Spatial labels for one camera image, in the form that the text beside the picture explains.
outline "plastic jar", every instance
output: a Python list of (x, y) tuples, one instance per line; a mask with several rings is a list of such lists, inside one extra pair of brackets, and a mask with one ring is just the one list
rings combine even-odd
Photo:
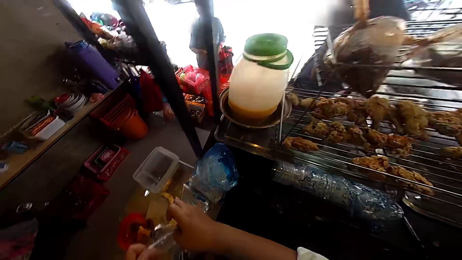
[(292, 62), (286, 37), (264, 33), (248, 38), (243, 58), (230, 77), (228, 103), (233, 117), (253, 124), (269, 117), (282, 100)]

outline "hand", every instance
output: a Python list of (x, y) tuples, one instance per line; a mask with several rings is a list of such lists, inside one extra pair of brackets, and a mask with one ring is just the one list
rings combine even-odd
[(149, 248), (143, 244), (133, 244), (127, 250), (127, 260), (157, 260), (162, 251), (158, 248)]
[(214, 251), (223, 224), (213, 221), (202, 209), (179, 198), (169, 205), (167, 216), (178, 223), (173, 238), (182, 248), (196, 252)]
[(163, 109), (164, 109), (164, 121), (165, 122), (170, 122), (173, 119), (175, 119), (175, 113), (173, 112), (169, 103), (164, 103)]

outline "wooden shelf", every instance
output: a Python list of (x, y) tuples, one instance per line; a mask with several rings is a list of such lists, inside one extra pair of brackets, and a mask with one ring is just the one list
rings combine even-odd
[(48, 150), (48, 148), (50, 148), (56, 141), (58, 141), (64, 134), (66, 134), (73, 126), (80, 122), (80, 120), (82, 120), (88, 113), (90, 113), (98, 104), (105, 100), (111, 93), (112, 92), (108, 92), (104, 99), (98, 102), (88, 102), (85, 104), (74, 114), (74, 118), (67, 121), (63, 127), (61, 127), (50, 138), (42, 142), (38, 147), (29, 149), (21, 155), (9, 156), (6, 159), (8, 170), (4, 173), (0, 173), (0, 191), (3, 190), (8, 185), (8, 183), (14, 179), (14, 177), (25, 170), (40, 155), (42, 155), (46, 150)]

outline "metal bowl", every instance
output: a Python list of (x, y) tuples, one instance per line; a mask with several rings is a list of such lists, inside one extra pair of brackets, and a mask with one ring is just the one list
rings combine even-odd
[[(290, 116), (290, 113), (292, 112), (292, 103), (287, 98), (287, 96), (284, 96), (284, 97), (285, 97), (285, 102), (284, 102), (284, 116), (283, 116), (284, 119), (283, 120), (286, 120)], [(229, 119), (231, 122), (241, 127), (261, 129), (261, 128), (272, 127), (272, 126), (279, 124), (279, 122), (281, 121), (282, 102), (279, 103), (276, 111), (274, 111), (265, 121), (260, 122), (259, 124), (255, 124), (255, 125), (243, 124), (233, 118), (232, 110), (228, 104), (228, 89), (226, 89), (220, 95), (220, 110), (227, 119)]]

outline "green lid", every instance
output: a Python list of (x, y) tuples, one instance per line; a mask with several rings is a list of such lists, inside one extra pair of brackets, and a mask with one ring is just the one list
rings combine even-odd
[(244, 52), (255, 56), (274, 56), (287, 50), (287, 38), (277, 33), (262, 33), (245, 41)]
[(284, 70), (284, 69), (288, 69), (290, 65), (292, 65), (292, 62), (293, 62), (293, 55), (289, 50), (287, 50), (286, 55), (284, 55), (282, 59), (280, 60), (277, 60), (275, 62), (260, 61), (256, 63), (260, 66), (264, 66), (267, 68)]

